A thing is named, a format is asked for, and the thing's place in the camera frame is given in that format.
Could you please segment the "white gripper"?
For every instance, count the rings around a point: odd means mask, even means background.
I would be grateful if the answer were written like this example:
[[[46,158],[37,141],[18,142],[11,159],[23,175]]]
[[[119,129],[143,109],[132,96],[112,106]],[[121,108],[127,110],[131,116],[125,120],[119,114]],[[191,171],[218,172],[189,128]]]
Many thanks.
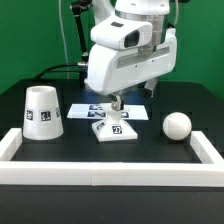
[[[118,51],[95,44],[89,55],[85,83],[101,95],[109,95],[114,111],[123,109],[123,101],[117,91],[145,82],[144,93],[152,98],[158,83],[156,77],[169,73],[176,63],[176,30],[166,31],[165,42],[154,52],[140,52],[138,48]]]

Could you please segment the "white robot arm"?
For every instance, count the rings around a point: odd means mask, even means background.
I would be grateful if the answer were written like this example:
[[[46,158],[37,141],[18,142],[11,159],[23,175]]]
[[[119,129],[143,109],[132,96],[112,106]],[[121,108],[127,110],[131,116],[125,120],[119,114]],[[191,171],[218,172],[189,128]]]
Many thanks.
[[[112,97],[120,111],[119,92],[173,70],[176,30],[168,26],[169,0],[93,0],[96,25],[91,30],[86,83],[94,92]]]

